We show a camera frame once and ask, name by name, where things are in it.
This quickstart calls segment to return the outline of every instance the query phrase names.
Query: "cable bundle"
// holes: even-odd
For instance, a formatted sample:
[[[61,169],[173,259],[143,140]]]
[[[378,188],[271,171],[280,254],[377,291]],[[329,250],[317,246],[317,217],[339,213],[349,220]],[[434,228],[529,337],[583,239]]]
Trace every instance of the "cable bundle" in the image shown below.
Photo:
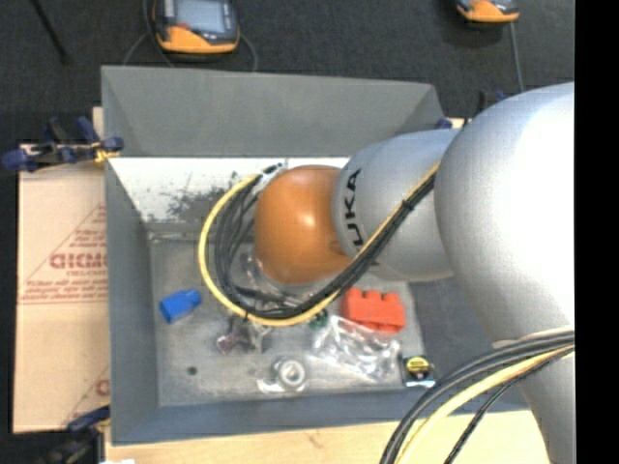
[[[251,230],[251,220],[244,220],[247,220],[246,215],[258,197],[252,191],[265,176],[272,174],[278,168],[277,166],[269,167],[264,172],[241,181],[224,194],[206,218],[198,244],[198,262],[202,277],[213,295],[223,305],[255,323],[285,327],[310,320],[350,288],[368,270],[404,219],[433,189],[438,166],[439,163],[436,163],[410,190],[401,203],[374,231],[346,269],[321,290],[310,294],[309,299],[301,304],[290,302],[287,304],[284,296],[265,296],[257,290],[237,287],[230,276],[232,261],[238,252],[239,245]],[[219,227],[214,240],[215,268],[220,286],[211,277],[207,260],[209,234],[216,219]],[[255,305],[256,300],[261,303],[276,303],[277,306],[264,309]]]
[[[498,387],[494,395],[482,405],[470,421],[445,460],[445,464],[452,463],[483,415],[507,389],[574,351],[574,332],[548,333],[510,343],[455,369],[443,377],[430,391],[427,391],[402,419],[383,452],[380,464],[408,462],[416,446],[434,424],[481,393]],[[459,391],[435,410],[421,425],[413,428],[415,421],[424,410],[441,396],[467,385],[473,379],[479,379],[482,375],[485,377],[481,381]]]

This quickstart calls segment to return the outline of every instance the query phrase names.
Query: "blue clamp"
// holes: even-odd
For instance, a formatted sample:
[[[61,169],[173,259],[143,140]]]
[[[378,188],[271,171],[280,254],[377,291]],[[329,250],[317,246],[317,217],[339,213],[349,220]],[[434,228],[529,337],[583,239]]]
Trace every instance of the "blue clamp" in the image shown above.
[[[190,314],[201,303],[202,298],[195,289],[181,290],[164,298],[159,304],[159,311],[171,324]]]
[[[35,172],[41,168],[86,160],[104,160],[117,154],[125,143],[120,137],[101,140],[94,126],[86,117],[79,117],[77,128],[82,136],[79,143],[63,143],[69,135],[57,118],[50,119],[43,131],[43,142],[29,150],[18,148],[2,156],[2,165],[8,170]]]

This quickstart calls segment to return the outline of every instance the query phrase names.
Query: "cardboard box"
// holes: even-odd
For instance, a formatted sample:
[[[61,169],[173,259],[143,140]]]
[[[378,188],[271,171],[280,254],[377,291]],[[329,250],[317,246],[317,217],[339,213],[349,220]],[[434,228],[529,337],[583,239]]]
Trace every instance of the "cardboard box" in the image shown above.
[[[109,402],[103,166],[19,178],[14,432]]]

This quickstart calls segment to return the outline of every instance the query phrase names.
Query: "blue plastic block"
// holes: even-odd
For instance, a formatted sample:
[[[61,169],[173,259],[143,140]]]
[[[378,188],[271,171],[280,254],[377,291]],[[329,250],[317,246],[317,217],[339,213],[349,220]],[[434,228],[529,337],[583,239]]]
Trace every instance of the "blue plastic block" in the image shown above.
[[[174,323],[191,313],[202,303],[200,294],[195,289],[180,290],[164,298],[159,310],[167,323]]]

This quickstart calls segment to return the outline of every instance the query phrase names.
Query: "small metal part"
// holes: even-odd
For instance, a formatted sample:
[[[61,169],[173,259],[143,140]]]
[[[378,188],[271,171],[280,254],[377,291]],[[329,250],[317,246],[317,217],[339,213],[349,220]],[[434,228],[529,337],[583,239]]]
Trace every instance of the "small metal part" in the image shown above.
[[[307,386],[308,372],[304,364],[294,358],[279,358],[271,366],[269,378],[256,382],[261,392],[284,393],[301,392]]]
[[[247,321],[240,316],[233,316],[230,318],[227,333],[218,337],[215,344],[222,354],[230,354],[237,346],[242,347],[246,352],[253,351],[262,354],[266,349],[265,337],[272,330],[272,327]]]
[[[315,356],[377,382],[397,373],[399,350],[400,343],[395,338],[335,314],[313,336]]]
[[[432,364],[422,356],[401,358],[402,382],[406,387],[432,387],[436,381],[432,376]]]
[[[274,369],[278,373],[278,380],[289,389],[299,390],[306,383],[306,369],[300,361],[278,360]]]

